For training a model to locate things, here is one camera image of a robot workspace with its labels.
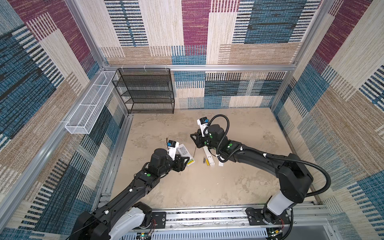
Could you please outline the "white remote with grey screen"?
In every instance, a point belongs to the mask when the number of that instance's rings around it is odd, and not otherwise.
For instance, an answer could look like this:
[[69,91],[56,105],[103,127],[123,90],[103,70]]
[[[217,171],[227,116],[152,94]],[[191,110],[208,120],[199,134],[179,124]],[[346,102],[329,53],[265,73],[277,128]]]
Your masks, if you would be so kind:
[[181,155],[181,157],[188,157],[189,160],[194,159],[184,144],[179,144],[177,151]]

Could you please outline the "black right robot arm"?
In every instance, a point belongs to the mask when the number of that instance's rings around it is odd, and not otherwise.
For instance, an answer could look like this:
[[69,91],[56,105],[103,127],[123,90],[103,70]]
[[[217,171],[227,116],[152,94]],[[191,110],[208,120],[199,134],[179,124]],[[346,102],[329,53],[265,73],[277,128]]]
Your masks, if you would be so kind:
[[212,125],[205,134],[199,129],[190,137],[197,148],[207,147],[216,150],[221,161],[247,164],[264,170],[279,180],[280,190],[262,209],[263,221],[266,224],[275,224],[286,209],[304,201],[313,177],[298,156],[268,154],[229,140],[224,133],[219,125]]

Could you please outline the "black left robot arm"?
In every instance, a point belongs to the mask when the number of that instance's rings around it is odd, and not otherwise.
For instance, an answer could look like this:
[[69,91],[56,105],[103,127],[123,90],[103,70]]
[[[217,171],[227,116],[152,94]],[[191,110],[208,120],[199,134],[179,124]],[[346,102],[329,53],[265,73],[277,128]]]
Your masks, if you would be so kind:
[[120,240],[126,232],[151,225],[152,209],[139,202],[169,172],[182,172],[189,157],[156,149],[151,160],[134,175],[133,181],[115,198],[92,213],[77,218],[68,240]]

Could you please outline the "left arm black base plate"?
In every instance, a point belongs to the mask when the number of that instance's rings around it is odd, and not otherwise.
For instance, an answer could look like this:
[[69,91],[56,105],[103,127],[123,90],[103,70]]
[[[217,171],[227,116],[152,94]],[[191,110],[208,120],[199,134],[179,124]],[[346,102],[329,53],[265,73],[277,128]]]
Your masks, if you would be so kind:
[[150,212],[145,215],[142,226],[145,229],[164,229],[166,227],[166,212]]

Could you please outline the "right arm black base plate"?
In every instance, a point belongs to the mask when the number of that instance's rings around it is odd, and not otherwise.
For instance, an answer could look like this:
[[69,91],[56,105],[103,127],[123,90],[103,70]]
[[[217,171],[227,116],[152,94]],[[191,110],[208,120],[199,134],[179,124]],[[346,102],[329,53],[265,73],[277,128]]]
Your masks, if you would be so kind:
[[274,215],[268,209],[247,208],[245,212],[251,226],[289,225],[291,223],[290,215],[286,210],[279,216]]

